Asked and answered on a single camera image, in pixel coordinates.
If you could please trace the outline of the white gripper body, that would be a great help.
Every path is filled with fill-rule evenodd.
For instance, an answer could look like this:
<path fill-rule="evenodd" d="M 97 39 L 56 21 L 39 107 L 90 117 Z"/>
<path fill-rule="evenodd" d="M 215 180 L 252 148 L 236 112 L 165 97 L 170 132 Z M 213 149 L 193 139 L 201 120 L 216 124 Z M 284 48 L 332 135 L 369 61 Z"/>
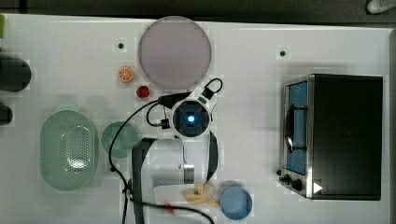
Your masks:
<path fill-rule="evenodd" d="M 217 94 L 222 89 L 222 79 L 215 77 L 210 79 L 204 86 L 196 87 L 190 94 L 190 98 L 203 104 L 207 109 L 213 109 L 217 103 Z"/>

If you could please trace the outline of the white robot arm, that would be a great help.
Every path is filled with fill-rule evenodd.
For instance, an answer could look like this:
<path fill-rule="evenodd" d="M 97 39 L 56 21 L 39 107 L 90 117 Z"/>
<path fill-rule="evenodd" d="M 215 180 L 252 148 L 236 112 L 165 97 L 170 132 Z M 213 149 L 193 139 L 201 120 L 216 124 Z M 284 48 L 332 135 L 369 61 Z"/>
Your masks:
<path fill-rule="evenodd" d="M 201 224 L 197 219 L 168 215 L 169 207 L 155 200 L 161 186 L 204 184 L 215 174 L 219 147 L 210 130 L 217 103 L 209 84 L 193 91 L 164 95 L 154 102 L 171 110 L 161 125 L 167 138 L 144 137 L 131 151 L 131 200 L 135 224 Z"/>

